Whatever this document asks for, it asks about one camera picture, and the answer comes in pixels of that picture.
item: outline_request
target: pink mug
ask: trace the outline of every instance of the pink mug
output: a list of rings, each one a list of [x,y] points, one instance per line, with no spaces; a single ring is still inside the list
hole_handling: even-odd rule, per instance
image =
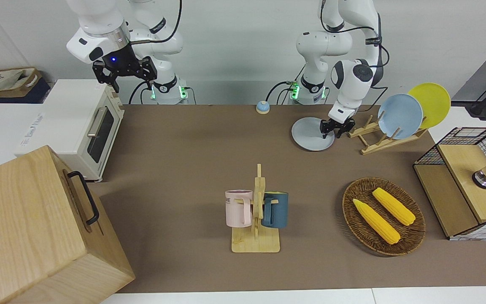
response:
[[[226,196],[226,225],[241,228],[251,225],[251,190],[228,190]]]

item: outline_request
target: black handle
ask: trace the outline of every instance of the black handle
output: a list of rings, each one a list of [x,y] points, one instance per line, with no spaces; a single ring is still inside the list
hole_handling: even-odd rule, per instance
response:
[[[95,201],[93,200],[93,197],[91,196],[91,192],[89,192],[89,188],[87,187],[87,184],[85,183],[85,178],[84,176],[79,172],[79,171],[73,171],[67,176],[71,179],[72,177],[79,177],[81,184],[84,187],[85,194],[87,194],[87,199],[89,200],[89,203],[91,204],[91,209],[93,209],[93,217],[91,217],[89,220],[85,221],[86,224],[92,225],[99,219],[99,210],[97,209],[97,206],[95,205]]]

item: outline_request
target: brown tabletop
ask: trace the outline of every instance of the brown tabletop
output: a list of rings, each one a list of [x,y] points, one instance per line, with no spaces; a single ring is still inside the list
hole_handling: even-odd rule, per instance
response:
[[[299,148],[292,124],[329,109],[127,106],[104,181],[90,185],[136,274],[120,292],[486,285],[486,241],[448,241],[413,171],[430,135],[366,156],[346,136],[324,152]],[[358,125],[368,114],[356,115]],[[289,192],[289,225],[279,253],[235,254],[224,191],[252,189],[257,163],[267,190]],[[343,192],[367,176],[389,179],[419,204],[427,234],[413,253],[376,256],[347,229]]]

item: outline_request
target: blue mug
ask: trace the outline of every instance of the blue mug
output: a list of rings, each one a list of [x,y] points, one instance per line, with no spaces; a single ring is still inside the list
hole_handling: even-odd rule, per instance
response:
[[[264,194],[264,218],[262,226],[284,228],[288,224],[288,193],[266,191]]]

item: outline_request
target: oven window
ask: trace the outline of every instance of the oven window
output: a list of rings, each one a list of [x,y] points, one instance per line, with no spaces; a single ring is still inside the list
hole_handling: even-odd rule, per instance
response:
[[[110,135],[110,130],[113,126],[113,116],[110,111],[106,111],[104,120],[100,125],[99,133],[96,137],[89,140],[89,146],[87,146],[87,153],[93,158],[96,163],[99,163],[100,156],[103,153],[104,146]]]

